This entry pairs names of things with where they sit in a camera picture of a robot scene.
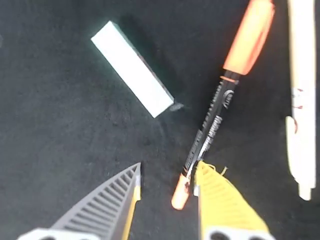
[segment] black fabric surface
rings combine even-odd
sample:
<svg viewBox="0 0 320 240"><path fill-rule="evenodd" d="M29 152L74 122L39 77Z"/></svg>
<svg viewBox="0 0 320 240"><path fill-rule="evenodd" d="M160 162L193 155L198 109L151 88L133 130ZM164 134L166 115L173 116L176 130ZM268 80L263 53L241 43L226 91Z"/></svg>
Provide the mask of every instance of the black fabric surface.
<svg viewBox="0 0 320 240"><path fill-rule="evenodd" d="M170 201L248 2L0 1L0 239L50 227L137 162L142 200L129 238L198 239L197 198L183 211ZM226 177L277 240L314 240L319 190L311 202L301 200L287 163L288 9L285 0L275 5L266 44L241 79L206 161L229 168ZM319 3L316 19L319 55ZM183 109L156 119L144 109L90 41L109 20Z"/></svg>

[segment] highlighter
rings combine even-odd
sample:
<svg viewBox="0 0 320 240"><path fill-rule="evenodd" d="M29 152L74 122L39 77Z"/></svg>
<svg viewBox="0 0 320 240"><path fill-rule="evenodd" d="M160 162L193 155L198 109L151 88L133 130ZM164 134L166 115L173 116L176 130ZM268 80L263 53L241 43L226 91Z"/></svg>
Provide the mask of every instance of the highlighter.
<svg viewBox="0 0 320 240"><path fill-rule="evenodd" d="M316 187L315 0L288 0L292 117L286 117L287 155L299 196Z"/></svg>
<svg viewBox="0 0 320 240"><path fill-rule="evenodd" d="M198 130L183 166L171 204L181 210L190 194L193 169L201 161L217 133L228 110L240 76L246 75L254 65L266 41L275 7L272 0L250 0L240 27L223 65L224 74L216 89L205 120Z"/></svg>

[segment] highlighter tip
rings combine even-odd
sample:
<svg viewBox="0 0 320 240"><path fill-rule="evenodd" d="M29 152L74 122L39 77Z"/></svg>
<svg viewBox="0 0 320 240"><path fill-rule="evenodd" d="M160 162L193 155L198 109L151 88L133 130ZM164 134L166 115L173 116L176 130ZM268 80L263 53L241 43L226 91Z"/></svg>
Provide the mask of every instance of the highlighter tip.
<svg viewBox="0 0 320 240"><path fill-rule="evenodd" d="M171 205L174 209L182 210L189 197L189 179L180 174L178 184L172 196Z"/></svg>

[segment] white eraser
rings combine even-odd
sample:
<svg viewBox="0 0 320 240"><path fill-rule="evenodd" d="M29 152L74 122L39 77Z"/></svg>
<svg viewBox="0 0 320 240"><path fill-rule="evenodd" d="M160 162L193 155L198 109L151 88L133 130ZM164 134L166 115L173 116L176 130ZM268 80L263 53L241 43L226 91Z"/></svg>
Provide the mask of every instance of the white eraser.
<svg viewBox="0 0 320 240"><path fill-rule="evenodd" d="M109 21L91 40L154 118L174 103L174 98L115 23Z"/></svg>

